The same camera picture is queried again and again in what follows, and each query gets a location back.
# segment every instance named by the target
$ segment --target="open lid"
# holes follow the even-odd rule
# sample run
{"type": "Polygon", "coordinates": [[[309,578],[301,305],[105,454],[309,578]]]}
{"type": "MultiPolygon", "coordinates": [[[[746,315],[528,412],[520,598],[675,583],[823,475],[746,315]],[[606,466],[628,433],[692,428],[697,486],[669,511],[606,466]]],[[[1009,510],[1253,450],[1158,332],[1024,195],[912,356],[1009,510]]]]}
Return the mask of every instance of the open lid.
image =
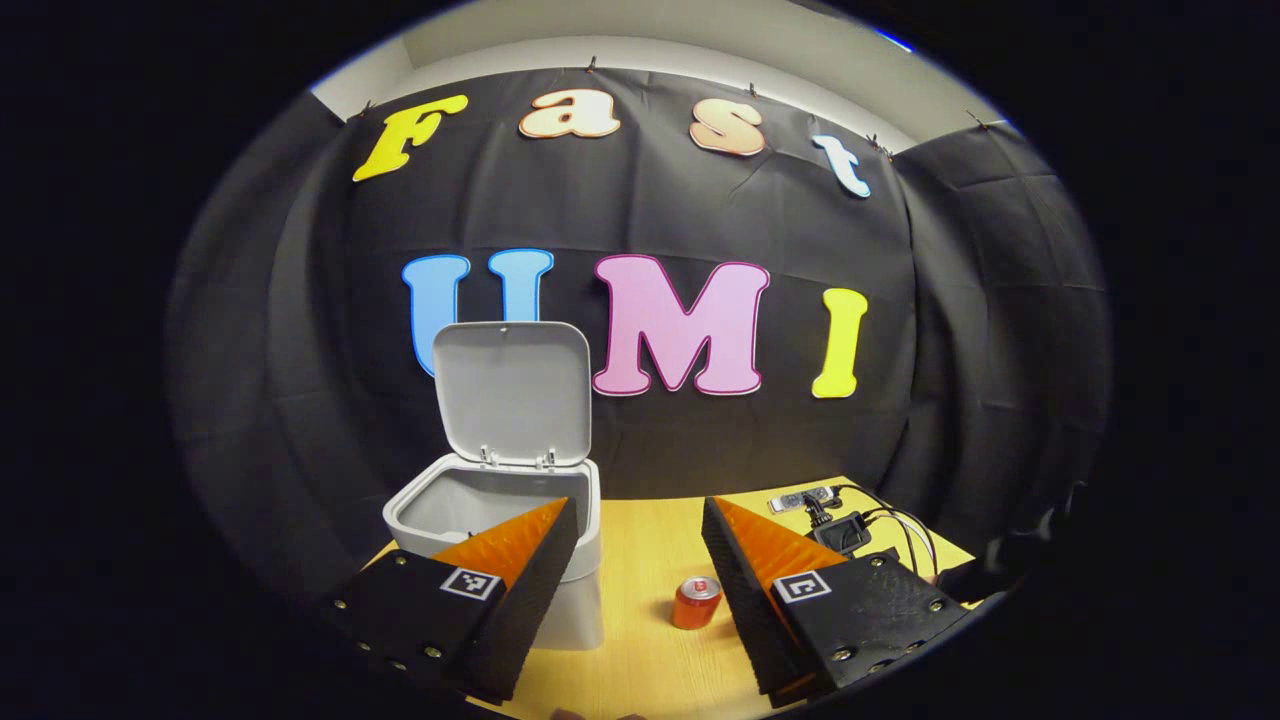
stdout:
{"type": "Polygon", "coordinates": [[[435,336],[431,357],[444,434],[462,457],[530,466],[586,459],[591,360],[573,325],[456,323],[435,336]]]}

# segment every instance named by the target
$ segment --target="wooden table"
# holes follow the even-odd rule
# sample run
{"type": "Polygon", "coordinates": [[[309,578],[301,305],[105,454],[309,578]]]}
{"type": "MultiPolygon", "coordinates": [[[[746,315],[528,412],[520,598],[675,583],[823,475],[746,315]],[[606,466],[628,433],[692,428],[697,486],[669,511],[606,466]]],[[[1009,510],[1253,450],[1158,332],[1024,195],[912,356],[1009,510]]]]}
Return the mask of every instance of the wooden table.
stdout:
{"type": "MultiPolygon", "coordinates": [[[[809,532],[809,515],[792,510],[771,515],[772,497],[818,486],[849,483],[832,478],[785,488],[723,496],[773,521],[809,532]]],[[[876,503],[846,489],[838,519],[876,503]]],[[[521,720],[548,720],[562,707],[588,720],[616,720],[639,714],[649,720],[746,720],[773,712],[758,694],[755,675],[733,628],[728,603],[699,630],[671,625],[672,597],[685,578],[716,571],[701,538],[703,498],[605,500],[600,503],[600,593],[604,603],[604,644],[591,651],[534,648],[516,684],[515,700],[492,706],[521,720]]],[[[867,555],[896,547],[909,565],[906,538],[900,524],[877,521],[872,542],[856,552],[867,555]]],[[[922,575],[932,573],[928,552],[919,538],[915,555],[922,575]]],[[[972,556],[933,534],[938,568],[946,570],[972,556]]],[[[396,547],[392,542],[374,559],[396,547]]]]}

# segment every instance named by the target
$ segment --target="decorative letter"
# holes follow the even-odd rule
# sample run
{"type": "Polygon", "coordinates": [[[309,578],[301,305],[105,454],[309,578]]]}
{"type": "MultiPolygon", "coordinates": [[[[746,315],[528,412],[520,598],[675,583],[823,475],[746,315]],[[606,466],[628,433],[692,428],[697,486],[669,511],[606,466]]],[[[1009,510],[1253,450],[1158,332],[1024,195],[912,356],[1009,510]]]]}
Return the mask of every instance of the decorative letter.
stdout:
{"type": "Polygon", "coordinates": [[[750,105],[732,100],[703,100],[694,105],[698,122],[689,126],[694,145],[733,155],[755,155],[764,150],[764,136],[751,126],[764,118],[750,105]]]}
{"type": "Polygon", "coordinates": [[[604,137],[622,127],[613,118],[613,96],[599,90],[559,90],[534,100],[534,110],[520,120],[529,137],[604,137]],[[561,105],[568,100],[568,105],[561,105]]]}
{"type": "Polygon", "coordinates": [[[378,143],[374,145],[374,151],[369,154],[369,160],[365,160],[365,164],[356,169],[356,174],[351,179],[360,182],[403,168],[408,163],[408,155],[403,152],[406,140],[412,140],[413,147],[422,145],[428,140],[431,140],[435,128],[440,127],[440,113],[449,113],[452,115],[453,113],[461,113],[466,106],[467,96],[454,95],[453,97],[445,97],[444,100],[436,100],[435,102],[428,102],[426,105],[419,105],[417,108],[387,115],[387,119],[383,120],[387,129],[383,131],[381,137],[378,138],[378,143]]]}
{"type": "Polygon", "coordinates": [[[870,186],[859,179],[858,174],[854,172],[854,165],[858,164],[856,155],[845,150],[845,146],[829,135],[813,136],[813,143],[827,151],[827,161],[831,163],[832,172],[836,173],[836,177],[840,179],[840,184],[845,186],[845,190],[852,192],[858,197],[872,196],[870,186]]]}
{"type": "Polygon", "coordinates": [[[401,277],[408,284],[410,331],[413,352],[428,375],[435,377],[431,342],[444,325],[458,322],[458,281],[471,272],[471,261],[460,255],[420,258],[401,277]]]}
{"type": "Polygon", "coordinates": [[[822,302],[831,311],[831,331],[822,374],[813,380],[813,396],[849,397],[858,387],[854,355],[858,354],[858,329],[867,314],[867,299],[851,290],[833,287],[822,293],[822,302]]]}
{"type": "Polygon", "coordinates": [[[538,322],[538,287],[556,258],[545,250],[503,250],[489,258],[489,269],[502,278],[502,318],[538,322]]]}
{"type": "Polygon", "coordinates": [[[596,263],[609,286],[609,348],[591,384],[602,395],[640,395],[653,380],[640,369],[640,341],[675,392],[708,345],[707,368],[694,387],[708,395],[746,395],[760,387],[755,372],[755,318],[769,273],[748,263],[717,265],[694,309],[685,311],[671,279],[648,255],[613,255],[596,263]]]}

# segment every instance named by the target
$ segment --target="pink letter m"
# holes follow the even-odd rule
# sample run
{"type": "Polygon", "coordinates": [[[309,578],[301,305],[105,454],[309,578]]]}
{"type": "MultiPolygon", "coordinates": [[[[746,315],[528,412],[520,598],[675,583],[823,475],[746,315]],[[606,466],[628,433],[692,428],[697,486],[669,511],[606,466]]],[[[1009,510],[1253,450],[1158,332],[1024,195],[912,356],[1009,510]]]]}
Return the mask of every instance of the pink letter m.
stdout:
{"type": "Polygon", "coordinates": [[[707,345],[707,368],[694,387],[708,395],[746,395],[755,372],[755,318],[769,273],[748,263],[717,265],[692,310],[685,311],[667,272],[648,255],[611,255],[595,277],[609,286],[609,350],[591,380],[602,395],[640,395],[653,379],[640,369],[640,341],[668,391],[677,391],[707,345]]]}

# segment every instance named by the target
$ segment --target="soda can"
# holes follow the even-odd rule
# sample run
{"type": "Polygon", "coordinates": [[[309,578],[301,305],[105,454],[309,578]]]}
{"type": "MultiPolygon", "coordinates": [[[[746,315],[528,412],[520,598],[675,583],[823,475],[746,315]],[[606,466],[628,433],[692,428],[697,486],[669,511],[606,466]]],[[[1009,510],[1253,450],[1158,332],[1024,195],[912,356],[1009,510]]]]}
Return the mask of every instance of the soda can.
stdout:
{"type": "Polygon", "coordinates": [[[719,583],[714,578],[695,575],[676,588],[676,602],[671,609],[671,624],[682,630],[707,626],[716,615],[721,597],[719,583]]]}

